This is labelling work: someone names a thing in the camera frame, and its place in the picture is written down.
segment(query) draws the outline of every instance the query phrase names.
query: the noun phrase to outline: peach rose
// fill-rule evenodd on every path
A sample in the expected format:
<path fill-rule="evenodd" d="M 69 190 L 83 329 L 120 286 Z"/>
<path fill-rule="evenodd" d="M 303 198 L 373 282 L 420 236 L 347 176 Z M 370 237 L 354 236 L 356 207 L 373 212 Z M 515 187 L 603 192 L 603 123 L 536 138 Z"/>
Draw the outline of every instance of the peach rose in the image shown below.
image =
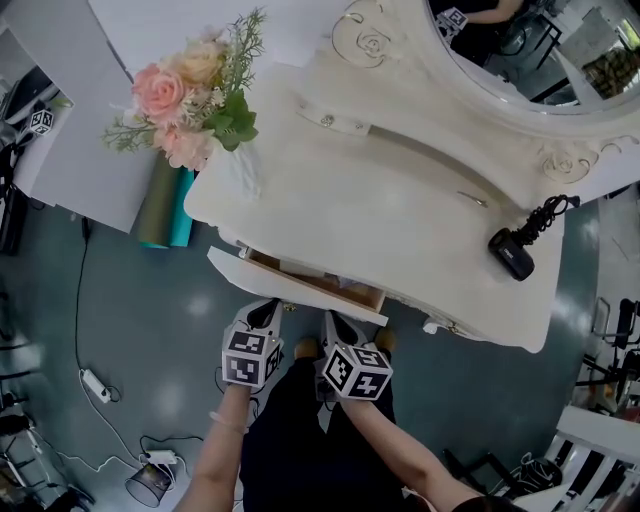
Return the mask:
<path fill-rule="evenodd" d="M 190 43 L 183 53 L 174 56 L 171 68 L 193 87 L 209 86 L 224 65 L 224 51 L 225 46 L 215 41 Z"/>

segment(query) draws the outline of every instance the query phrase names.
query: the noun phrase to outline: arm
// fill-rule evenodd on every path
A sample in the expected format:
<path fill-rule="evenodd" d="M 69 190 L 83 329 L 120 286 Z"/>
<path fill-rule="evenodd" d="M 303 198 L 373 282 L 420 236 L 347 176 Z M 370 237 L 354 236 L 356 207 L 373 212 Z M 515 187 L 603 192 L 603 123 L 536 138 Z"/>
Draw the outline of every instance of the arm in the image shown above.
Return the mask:
<path fill-rule="evenodd" d="M 438 512 L 480 496 L 453 478 L 436 456 L 394 425 L 371 402 L 345 400 L 345 413 L 391 471 Z"/>
<path fill-rule="evenodd" d="M 486 11 L 465 13 L 469 23 L 491 24 L 502 23 L 511 19 L 511 17 L 520 9 L 523 0 L 500 0 L 495 9 Z"/>
<path fill-rule="evenodd" d="M 251 388 L 230 384 L 218 414 L 225 422 L 244 427 L 250 397 Z M 213 424 L 204 440 L 189 488 L 175 512 L 230 512 L 233 509 L 243 437 L 227 425 Z"/>

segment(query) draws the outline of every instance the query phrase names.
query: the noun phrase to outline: white vase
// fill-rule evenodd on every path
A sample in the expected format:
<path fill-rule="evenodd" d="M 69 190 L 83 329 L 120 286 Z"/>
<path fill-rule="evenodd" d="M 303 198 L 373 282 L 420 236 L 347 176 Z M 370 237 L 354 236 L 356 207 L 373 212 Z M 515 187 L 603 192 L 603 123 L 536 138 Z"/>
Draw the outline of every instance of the white vase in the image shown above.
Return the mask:
<path fill-rule="evenodd" d="M 227 151 L 216 141 L 210 160 L 231 191 L 250 201 L 260 197 L 262 164 L 253 141 L 240 143 L 235 151 Z"/>

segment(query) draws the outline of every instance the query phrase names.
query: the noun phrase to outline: vanity table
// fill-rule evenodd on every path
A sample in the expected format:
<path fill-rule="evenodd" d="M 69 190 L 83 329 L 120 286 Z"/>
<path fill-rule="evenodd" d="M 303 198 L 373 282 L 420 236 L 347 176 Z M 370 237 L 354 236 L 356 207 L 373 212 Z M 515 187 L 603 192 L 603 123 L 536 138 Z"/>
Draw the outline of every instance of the vanity table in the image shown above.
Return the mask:
<path fill-rule="evenodd" d="M 409 139 L 345 136 L 296 114 L 301 99 L 292 84 L 303 73 L 275 64 L 249 93 L 264 164 L 260 198 L 243 201 L 230 192 L 213 158 L 187 196 L 191 217 L 250 248 L 244 259 L 211 248 L 216 268 L 258 295 L 378 325 L 387 322 L 380 314 L 385 298 L 397 298 L 456 333 L 539 351 L 557 283 L 561 219 L 531 248 L 535 279 L 514 281 L 486 250 L 507 220 L 497 189 Z M 275 259 L 354 279 L 368 290 L 362 299 L 343 297 L 284 274 Z"/>
<path fill-rule="evenodd" d="M 429 315 L 427 332 L 538 352 L 563 220 L 527 248 L 524 282 L 487 241 L 551 195 L 587 201 L 640 179 L 637 91 L 595 111 L 534 105 L 460 58 L 421 0 L 360 0 L 307 66 L 261 73 L 248 94 L 261 196 L 235 193 L 214 153 L 185 201 L 240 248 L 211 248 L 213 265 L 258 295 L 378 325 L 398 299 Z"/>

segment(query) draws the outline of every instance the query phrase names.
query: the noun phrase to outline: white mirror frame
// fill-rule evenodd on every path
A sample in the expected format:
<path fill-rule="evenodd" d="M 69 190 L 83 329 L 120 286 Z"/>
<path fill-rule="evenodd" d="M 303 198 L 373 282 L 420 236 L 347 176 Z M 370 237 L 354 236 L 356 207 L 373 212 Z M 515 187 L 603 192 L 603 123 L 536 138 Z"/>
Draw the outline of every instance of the white mirror frame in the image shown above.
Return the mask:
<path fill-rule="evenodd" d="M 536 105 L 491 86 L 479 85 L 456 63 L 435 26 L 427 0 L 383 0 L 397 17 L 412 50 L 424 63 L 430 78 L 443 90 L 479 114 L 519 132 L 565 140 L 636 135 L 640 132 L 640 94 L 632 91 L 603 102 L 603 109 L 580 112 L 580 107 Z"/>

